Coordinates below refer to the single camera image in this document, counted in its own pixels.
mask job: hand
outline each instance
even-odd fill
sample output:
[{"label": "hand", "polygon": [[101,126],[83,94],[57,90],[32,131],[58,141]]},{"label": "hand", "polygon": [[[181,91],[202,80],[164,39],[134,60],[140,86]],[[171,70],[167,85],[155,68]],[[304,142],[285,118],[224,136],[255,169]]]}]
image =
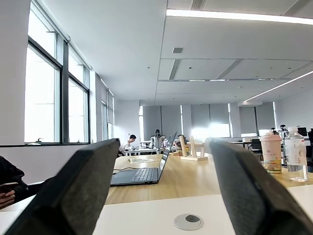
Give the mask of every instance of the hand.
[{"label": "hand", "polygon": [[7,193],[0,193],[0,209],[5,208],[14,202],[14,191],[10,191]]}]

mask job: cup lid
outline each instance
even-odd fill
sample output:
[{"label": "cup lid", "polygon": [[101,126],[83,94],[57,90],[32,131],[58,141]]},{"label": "cup lid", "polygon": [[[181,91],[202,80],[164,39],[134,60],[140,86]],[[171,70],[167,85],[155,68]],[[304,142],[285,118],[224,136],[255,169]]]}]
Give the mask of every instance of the cup lid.
[{"label": "cup lid", "polygon": [[271,133],[267,133],[264,136],[261,136],[260,141],[281,141],[282,138],[280,138],[279,135],[273,135]]}]

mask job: plastic cup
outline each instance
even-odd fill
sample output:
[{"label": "plastic cup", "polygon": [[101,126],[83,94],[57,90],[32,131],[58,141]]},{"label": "plastic cup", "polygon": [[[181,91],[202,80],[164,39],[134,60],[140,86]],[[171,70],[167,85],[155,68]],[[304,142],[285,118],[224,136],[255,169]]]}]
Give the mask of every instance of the plastic cup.
[{"label": "plastic cup", "polygon": [[262,145],[263,159],[265,169],[268,173],[279,174],[282,173],[281,162],[281,146],[282,139],[279,135],[268,133],[262,136],[260,141]]}]

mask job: wooden stand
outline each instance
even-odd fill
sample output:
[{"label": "wooden stand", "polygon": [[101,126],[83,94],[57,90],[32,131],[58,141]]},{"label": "wooden stand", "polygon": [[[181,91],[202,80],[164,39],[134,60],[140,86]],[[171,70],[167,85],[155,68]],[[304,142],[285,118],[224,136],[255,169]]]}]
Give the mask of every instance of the wooden stand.
[{"label": "wooden stand", "polygon": [[[190,137],[190,144],[185,144],[183,136],[180,136],[179,140],[180,140],[181,149],[182,149],[182,157],[180,157],[180,159],[182,159],[182,160],[190,160],[190,161],[204,161],[204,160],[208,160],[208,157],[204,156],[204,145],[203,145],[203,143],[195,144],[193,136]],[[186,147],[189,147],[189,151],[191,152],[191,155],[189,155],[189,156],[187,155]],[[197,156],[197,152],[195,150],[195,147],[200,147],[201,148],[201,154],[200,154],[199,157]]]}]

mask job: smartphone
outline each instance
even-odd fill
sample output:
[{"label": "smartphone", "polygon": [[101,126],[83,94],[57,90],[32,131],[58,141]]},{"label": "smartphone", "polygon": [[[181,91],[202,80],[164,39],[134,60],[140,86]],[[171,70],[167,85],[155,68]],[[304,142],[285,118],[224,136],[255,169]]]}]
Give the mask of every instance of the smartphone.
[{"label": "smartphone", "polygon": [[12,191],[18,184],[19,183],[17,182],[12,182],[0,185],[0,193],[7,193]]}]

